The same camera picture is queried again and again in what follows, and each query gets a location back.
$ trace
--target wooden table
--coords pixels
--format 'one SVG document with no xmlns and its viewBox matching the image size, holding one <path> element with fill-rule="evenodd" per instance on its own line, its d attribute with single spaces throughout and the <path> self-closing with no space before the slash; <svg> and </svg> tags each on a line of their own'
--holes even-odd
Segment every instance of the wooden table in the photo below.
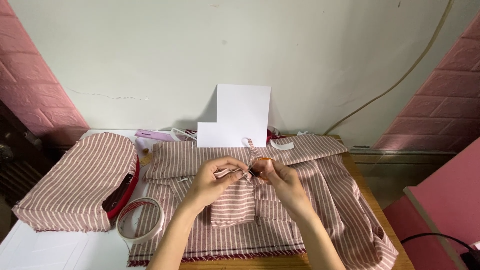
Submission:
<svg viewBox="0 0 480 270">
<path fill-rule="evenodd" d="M 332 137 L 340 140 L 340 136 L 332 135 Z M 352 177 L 357 182 L 359 189 L 365 200 L 367 200 L 370 208 L 372 208 L 375 216 L 382 225 L 384 231 L 392 241 L 395 248 L 398 250 L 399 254 L 396 258 L 395 265 L 393 270 L 414 270 L 412 262 L 408 258 L 405 250 L 400 244 L 400 240 L 395 235 L 392 226 L 388 223 L 387 218 L 385 217 L 382 209 L 377 203 L 375 197 L 373 197 L 372 192 L 368 188 L 363 176 L 361 175 L 359 169 L 353 162 L 352 157 L 348 152 L 342 154 L 343 163 L 346 169 L 350 172 Z M 254 259 L 223 259 L 223 260 L 214 260 L 214 261 L 197 261 L 197 262 L 186 262 L 180 264 L 180 269 L 218 269 L 218 270 L 229 270 L 229 269 L 286 269 L 286 270 L 296 270 L 296 269 L 310 269 L 308 263 L 307 254 L 302 255 L 292 255 L 292 256 L 278 256 L 270 258 L 254 258 Z"/>
</svg>

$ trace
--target hand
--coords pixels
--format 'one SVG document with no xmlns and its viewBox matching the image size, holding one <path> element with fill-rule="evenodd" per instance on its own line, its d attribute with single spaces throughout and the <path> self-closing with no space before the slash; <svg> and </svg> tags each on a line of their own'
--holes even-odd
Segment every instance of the hand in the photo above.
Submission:
<svg viewBox="0 0 480 270">
<path fill-rule="evenodd" d="M 216 179 L 213 174 L 218 169 L 235 170 L 238 168 L 242 171 L 231 172 L 219 179 Z M 246 172 L 247 170 L 247 165 L 230 156 L 205 161 L 198 169 L 182 204 L 188 204 L 195 209 L 196 214 L 200 213 L 205 206 L 218 199 L 231 183 L 240 179 L 243 176 L 243 171 Z"/>
<path fill-rule="evenodd" d="M 297 171 L 275 160 L 257 160 L 253 164 L 254 171 L 261 172 L 267 184 L 273 185 L 277 197 L 295 221 L 303 221 L 311 215 L 318 218 L 300 183 Z"/>
</svg>

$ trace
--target pink ruler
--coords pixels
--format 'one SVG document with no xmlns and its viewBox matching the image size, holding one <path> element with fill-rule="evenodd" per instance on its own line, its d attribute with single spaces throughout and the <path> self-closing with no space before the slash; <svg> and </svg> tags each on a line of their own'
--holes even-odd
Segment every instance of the pink ruler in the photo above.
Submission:
<svg viewBox="0 0 480 270">
<path fill-rule="evenodd" d="M 161 133 L 161 132 L 155 132 L 155 131 L 148 131 L 148 130 L 143 130 L 139 129 L 137 133 L 135 133 L 135 136 L 137 137 L 143 137 L 143 138 L 149 138 L 149 139 L 154 139 L 154 140 L 159 140 L 159 141 L 170 141 L 174 142 L 175 140 L 170 136 L 168 133 Z M 178 139 L 180 140 L 185 140 L 185 136 L 182 135 L 177 135 Z"/>
</svg>

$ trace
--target double-sided tape roll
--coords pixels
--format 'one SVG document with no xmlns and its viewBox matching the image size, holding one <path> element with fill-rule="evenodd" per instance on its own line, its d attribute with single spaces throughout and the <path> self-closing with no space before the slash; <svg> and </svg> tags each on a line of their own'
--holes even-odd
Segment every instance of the double-sided tape roll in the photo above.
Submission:
<svg viewBox="0 0 480 270">
<path fill-rule="evenodd" d="M 127 214 L 142 205 L 153 205 L 154 207 L 157 207 L 159 209 L 160 217 L 158 217 L 158 220 L 156 221 L 155 226 L 153 226 L 153 228 L 146 234 L 138 237 L 125 236 L 123 234 L 123 227 L 126 221 Z M 154 198 L 142 197 L 127 204 L 121 210 L 120 214 L 117 217 L 117 232 L 123 240 L 131 242 L 133 244 L 141 244 L 141 243 L 147 242 L 148 240 L 152 239 L 155 235 L 157 235 L 157 233 L 159 233 L 162 230 L 164 221 L 165 221 L 165 214 L 163 212 L 163 208 L 160 206 L 158 201 L 155 200 Z"/>
</svg>

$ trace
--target thread spool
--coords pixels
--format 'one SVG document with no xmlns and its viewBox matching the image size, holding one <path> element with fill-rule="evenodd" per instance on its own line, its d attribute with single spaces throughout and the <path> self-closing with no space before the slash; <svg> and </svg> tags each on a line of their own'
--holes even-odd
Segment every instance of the thread spool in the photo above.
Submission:
<svg viewBox="0 0 480 270">
<path fill-rule="evenodd" d="M 146 144 L 145 139 L 143 138 L 136 138 L 135 139 L 135 145 L 137 146 L 137 149 L 141 151 L 144 155 L 148 154 L 148 146 Z"/>
</svg>

